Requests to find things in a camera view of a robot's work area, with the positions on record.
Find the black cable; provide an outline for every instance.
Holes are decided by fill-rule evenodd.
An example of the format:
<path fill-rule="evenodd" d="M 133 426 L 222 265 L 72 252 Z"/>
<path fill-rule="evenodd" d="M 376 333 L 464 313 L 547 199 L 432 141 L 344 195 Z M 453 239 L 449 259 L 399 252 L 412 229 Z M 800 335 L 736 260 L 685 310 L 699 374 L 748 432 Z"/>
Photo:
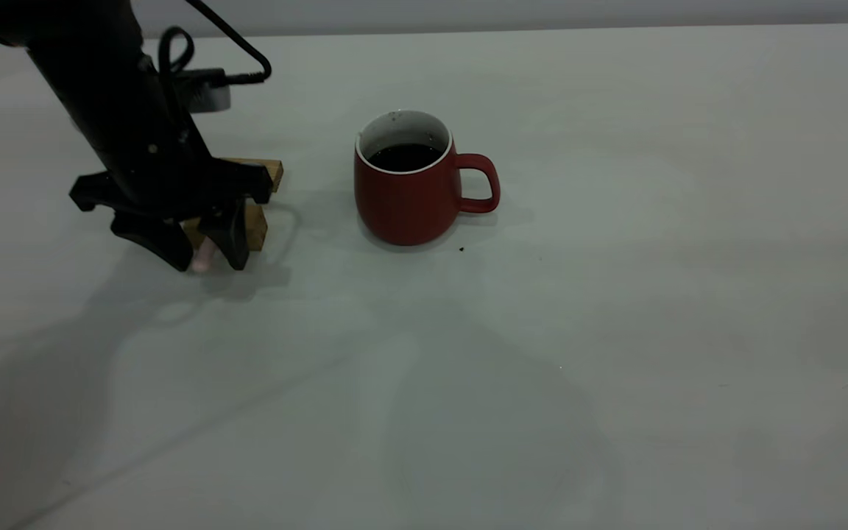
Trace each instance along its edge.
<path fill-rule="evenodd" d="M 181 56 L 172 63 L 172 39 L 181 35 L 185 37 L 185 51 Z M 184 29 L 178 26 L 169 27 L 159 39 L 159 82 L 162 85 L 162 94 L 166 98 L 166 105 L 169 108 L 169 118 L 175 121 L 179 130 L 183 128 L 184 121 L 182 119 L 182 108 L 179 105 L 178 98 L 175 96 L 175 84 L 172 83 L 172 74 L 177 74 L 182 71 L 188 61 L 195 54 L 195 43 L 191 36 Z"/>
<path fill-rule="evenodd" d="M 240 48 L 246 51 L 251 57 L 257 60 L 264 67 L 263 71 L 257 71 L 254 74 L 234 74 L 223 75 L 221 78 L 212 78 L 209 81 L 213 87 L 223 87 L 225 85 L 249 85 L 255 83 L 263 83 L 266 78 L 273 73 L 273 67 L 270 66 L 270 61 L 266 60 L 255 47 L 250 45 L 239 33 L 232 28 L 229 23 L 226 23 L 218 13 L 211 10 L 211 7 L 206 6 L 202 0 L 185 0 L 192 7 L 195 7 L 199 13 L 205 15 L 206 19 L 212 21 L 222 33 L 225 33 L 231 40 L 235 41 Z M 172 61 L 172 40 L 178 36 L 185 38 L 185 51 L 177 60 Z M 179 71 L 188 66 L 188 61 L 195 55 L 195 42 L 191 39 L 184 29 L 178 26 L 169 27 L 159 39 L 159 81 L 162 85 L 162 94 L 166 100 L 166 107 L 169 108 L 169 117 L 175 121 L 176 127 L 179 130 L 184 130 L 185 120 L 182 117 L 182 107 L 179 105 L 178 97 L 175 95 L 175 84 L 172 82 L 172 75 L 178 74 Z"/>
<path fill-rule="evenodd" d="M 192 7 L 195 7 L 199 13 L 205 15 L 205 18 L 212 21 L 212 24 L 215 24 L 222 33 L 225 33 L 231 40 L 235 41 L 235 44 L 238 44 L 240 48 L 246 51 L 251 57 L 255 58 L 257 63 L 264 68 L 263 71 L 257 71 L 255 74 L 234 74 L 228 75 L 225 77 L 225 84 L 227 85 L 249 85 L 253 83 L 262 83 L 266 80 L 266 78 L 270 77 L 270 74 L 273 72 L 273 67 L 270 66 L 270 61 L 266 60 L 266 57 L 263 56 L 255 47 L 250 45 L 248 41 L 246 41 L 239 33 L 235 31 L 235 28 L 232 28 L 222 17 L 218 16 L 218 13 L 211 10 L 211 7 L 205 6 L 205 2 L 202 0 L 185 0 Z"/>

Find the mug handle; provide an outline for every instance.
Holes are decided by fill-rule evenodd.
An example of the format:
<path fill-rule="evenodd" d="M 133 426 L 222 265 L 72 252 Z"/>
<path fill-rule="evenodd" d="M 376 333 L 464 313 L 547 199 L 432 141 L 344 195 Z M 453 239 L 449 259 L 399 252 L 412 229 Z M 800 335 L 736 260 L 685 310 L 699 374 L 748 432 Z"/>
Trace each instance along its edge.
<path fill-rule="evenodd" d="M 489 158 L 483 155 L 457 155 L 457 168 L 481 171 L 489 179 L 490 198 L 467 199 L 460 204 L 460 211 L 467 213 L 489 213 L 499 205 L 499 175 Z"/>

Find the red mug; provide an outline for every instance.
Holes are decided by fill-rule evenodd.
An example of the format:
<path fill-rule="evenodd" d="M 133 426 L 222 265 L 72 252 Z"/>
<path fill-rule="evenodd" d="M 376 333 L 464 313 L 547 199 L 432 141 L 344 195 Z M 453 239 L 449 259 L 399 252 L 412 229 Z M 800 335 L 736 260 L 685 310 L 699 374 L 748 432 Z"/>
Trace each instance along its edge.
<path fill-rule="evenodd" d="M 400 145 L 426 145 L 441 153 L 414 171 L 387 171 L 369 160 Z M 489 178 L 489 199 L 461 195 L 460 170 Z M 395 110 L 374 119 L 356 138 L 356 205 L 372 234 L 396 245 L 426 244 L 453 225 L 460 212 L 489 213 L 499 205 L 499 177 L 483 155 L 457 155 L 453 135 L 438 118 Z"/>

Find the wooden stand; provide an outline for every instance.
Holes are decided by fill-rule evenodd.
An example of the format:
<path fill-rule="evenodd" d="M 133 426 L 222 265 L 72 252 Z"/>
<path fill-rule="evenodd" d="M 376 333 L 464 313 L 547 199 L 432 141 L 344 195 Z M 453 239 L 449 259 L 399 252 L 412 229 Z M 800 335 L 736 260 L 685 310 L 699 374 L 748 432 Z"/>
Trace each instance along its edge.
<path fill-rule="evenodd" d="M 280 188 L 280 181 L 283 179 L 283 162 L 279 160 L 256 160 L 256 158 L 222 158 L 229 162 L 239 162 L 242 164 L 261 164 L 266 167 L 270 173 L 270 178 L 273 179 L 273 192 Z M 198 231 L 199 219 L 188 219 L 182 223 L 182 229 L 188 240 L 191 241 L 191 246 L 198 250 L 202 246 L 202 241 L 205 240 L 205 235 Z M 266 238 L 266 217 L 264 217 L 264 208 L 262 205 L 249 202 L 244 211 L 244 223 L 247 229 L 248 248 L 256 251 L 264 248 L 264 239 Z"/>

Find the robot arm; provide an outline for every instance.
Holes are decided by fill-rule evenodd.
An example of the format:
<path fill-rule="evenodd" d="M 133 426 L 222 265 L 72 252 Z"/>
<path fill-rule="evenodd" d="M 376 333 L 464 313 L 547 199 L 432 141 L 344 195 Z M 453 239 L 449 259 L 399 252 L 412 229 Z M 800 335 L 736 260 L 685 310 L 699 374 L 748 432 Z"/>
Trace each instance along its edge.
<path fill-rule="evenodd" d="M 266 168 L 212 158 L 191 111 L 221 110 L 232 84 L 259 83 L 268 60 L 201 0 L 188 0 L 262 64 L 257 74 L 186 71 L 191 37 L 169 28 L 159 71 L 142 53 L 142 32 L 129 0 L 0 0 L 0 43 L 21 46 L 50 84 L 107 171 L 84 175 L 71 189 L 81 211 L 107 205 L 110 229 L 155 252 L 180 271 L 192 247 L 179 222 L 199 217 L 199 231 L 235 269 L 249 255 L 244 203 L 269 201 Z M 182 35 L 188 47 L 171 60 Z"/>

